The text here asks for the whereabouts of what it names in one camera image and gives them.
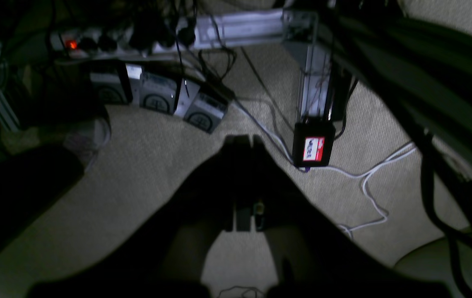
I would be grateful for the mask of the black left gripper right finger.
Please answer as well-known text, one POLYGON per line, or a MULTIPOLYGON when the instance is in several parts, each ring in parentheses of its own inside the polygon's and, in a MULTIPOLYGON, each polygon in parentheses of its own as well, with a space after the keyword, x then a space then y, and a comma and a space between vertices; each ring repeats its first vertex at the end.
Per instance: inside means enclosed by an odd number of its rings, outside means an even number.
POLYGON ((279 283, 269 298, 449 298, 441 282, 380 264, 308 201, 255 135, 242 138, 242 229, 264 234, 279 283))

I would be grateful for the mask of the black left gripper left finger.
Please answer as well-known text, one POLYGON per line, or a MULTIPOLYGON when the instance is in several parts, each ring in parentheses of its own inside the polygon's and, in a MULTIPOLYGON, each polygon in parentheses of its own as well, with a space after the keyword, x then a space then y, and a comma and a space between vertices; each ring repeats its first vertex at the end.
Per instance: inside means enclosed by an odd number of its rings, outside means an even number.
POLYGON ((107 257, 72 276, 39 283, 31 298, 209 298, 201 282, 211 246, 234 220, 236 163, 244 135, 193 170, 158 211, 107 257))

